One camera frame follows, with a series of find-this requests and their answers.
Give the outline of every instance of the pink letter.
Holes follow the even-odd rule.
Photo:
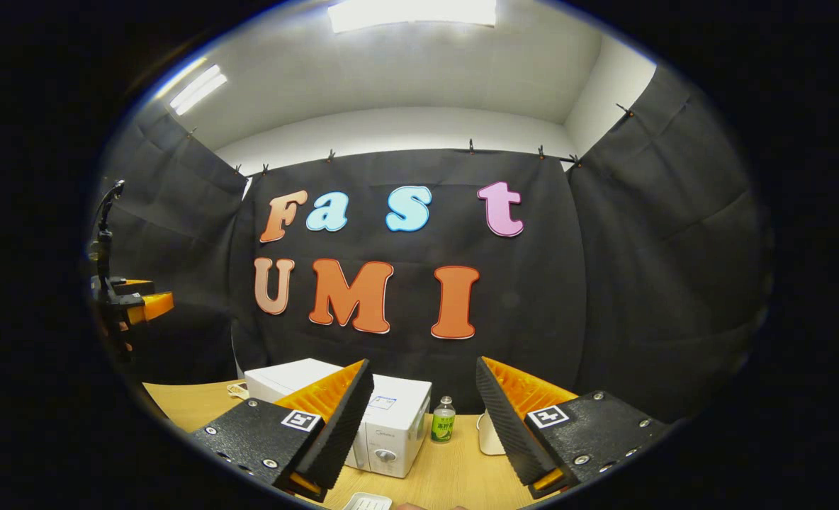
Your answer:
[[[259,257],[252,263],[255,265],[255,302],[265,313],[278,315],[287,308],[293,261],[278,259],[278,263],[275,264],[278,268],[278,297],[273,300],[268,297],[268,270],[271,268],[271,259]]]
[[[502,237],[513,237],[524,230],[521,220],[511,220],[510,205],[520,203],[520,193],[507,190],[507,183],[498,181],[477,191],[485,199],[485,222],[492,232]]]

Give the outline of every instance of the bottle label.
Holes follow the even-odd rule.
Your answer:
[[[454,416],[432,415],[432,440],[444,443],[451,439],[451,432],[454,429]]]

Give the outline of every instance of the black border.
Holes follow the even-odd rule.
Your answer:
[[[789,496],[831,506],[839,497],[839,385],[830,375],[839,368],[839,3],[575,4],[672,62],[728,117],[772,213],[776,282],[756,352],[714,406],[566,506]],[[119,114],[183,48],[263,8],[0,4],[2,507],[281,505],[202,462],[132,401],[79,297],[75,258],[84,191],[95,188],[91,170]]]

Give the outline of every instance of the white wall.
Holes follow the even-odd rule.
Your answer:
[[[381,108],[338,113],[303,120],[225,145],[215,153],[242,175],[364,152],[401,149],[475,149],[531,152],[539,145],[546,155],[574,154],[562,125],[507,113],[464,108]],[[562,163],[565,170],[570,164]]]
[[[653,74],[655,62],[617,39],[602,36],[602,47],[589,80],[565,121],[578,156],[589,151],[624,116],[624,110],[615,103],[630,108]]]

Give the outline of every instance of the microwave dial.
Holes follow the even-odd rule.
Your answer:
[[[394,459],[398,458],[394,452],[388,450],[376,450],[375,455],[381,459],[381,462],[393,462]]]

